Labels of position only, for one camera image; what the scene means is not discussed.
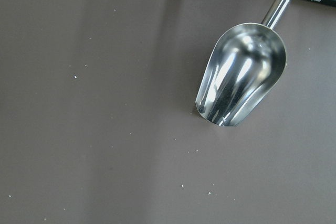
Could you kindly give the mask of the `steel scoop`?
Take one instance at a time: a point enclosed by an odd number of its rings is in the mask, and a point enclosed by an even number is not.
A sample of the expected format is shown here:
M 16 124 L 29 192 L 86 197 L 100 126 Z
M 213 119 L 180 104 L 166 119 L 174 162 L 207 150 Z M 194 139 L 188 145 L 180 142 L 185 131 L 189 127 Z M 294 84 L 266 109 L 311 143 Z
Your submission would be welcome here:
M 279 81 L 287 64 L 275 26 L 291 0 L 274 0 L 261 23 L 230 28 L 216 42 L 195 105 L 218 126 L 237 126 Z

